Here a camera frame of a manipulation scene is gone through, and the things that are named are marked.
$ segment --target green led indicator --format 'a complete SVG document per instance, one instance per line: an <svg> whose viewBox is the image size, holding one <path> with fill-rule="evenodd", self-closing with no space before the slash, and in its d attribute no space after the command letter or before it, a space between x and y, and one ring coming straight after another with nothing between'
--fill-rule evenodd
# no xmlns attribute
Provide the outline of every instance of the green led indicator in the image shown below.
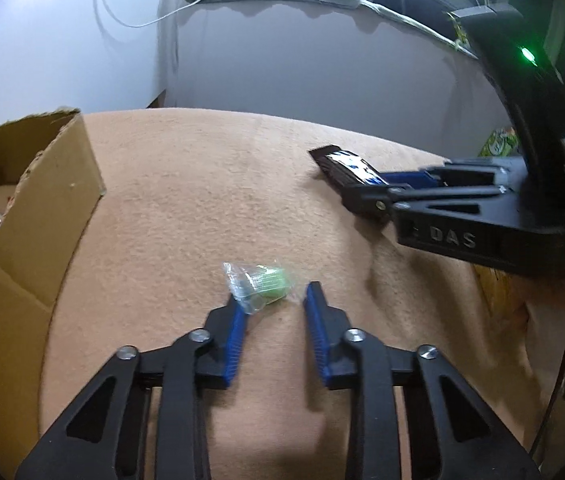
<svg viewBox="0 0 565 480"><path fill-rule="evenodd" d="M531 54L531 51L526 46L521 47L520 51L522 52L522 55L524 57L526 57L531 63L533 63L534 66L537 66L536 56Z"/></svg>

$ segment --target plastic bag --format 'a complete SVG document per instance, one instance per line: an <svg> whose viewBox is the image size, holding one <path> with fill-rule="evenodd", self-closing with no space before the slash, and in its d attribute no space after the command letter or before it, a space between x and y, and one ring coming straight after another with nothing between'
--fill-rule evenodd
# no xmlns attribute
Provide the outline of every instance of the plastic bag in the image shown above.
<svg viewBox="0 0 565 480"><path fill-rule="evenodd" d="M247 314L254 314L266 305L281 300L293 290L293 281L282 267L263 265L222 264L231 294Z"/></svg>

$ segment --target metal bolt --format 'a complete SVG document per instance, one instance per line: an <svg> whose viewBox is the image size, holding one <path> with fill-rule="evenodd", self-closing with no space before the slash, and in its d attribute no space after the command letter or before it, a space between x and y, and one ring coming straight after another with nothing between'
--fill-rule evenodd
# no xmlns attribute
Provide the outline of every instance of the metal bolt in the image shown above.
<svg viewBox="0 0 565 480"><path fill-rule="evenodd" d="M195 341L196 343L204 343L211 337L211 334L208 330L204 330L203 328L197 328L196 330L192 330L189 332L189 339Z"/></svg>
<svg viewBox="0 0 565 480"><path fill-rule="evenodd" d="M344 333L344 336L347 338L347 341L357 343L366 338L367 334L364 333L364 330L360 330L359 328L350 328Z"/></svg>
<svg viewBox="0 0 565 480"><path fill-rule="evenodd" d="M116 357L123 361L133 359L136 355L138 355L138 349L134 346L125 345L116 350Z"/></svg>
<svg viewBox="0 0 565 480"><path fill-rule="evenodd" d="M435 359L440 352L433 345L422 345L418 349L418 355L424 359Z"/></svg>

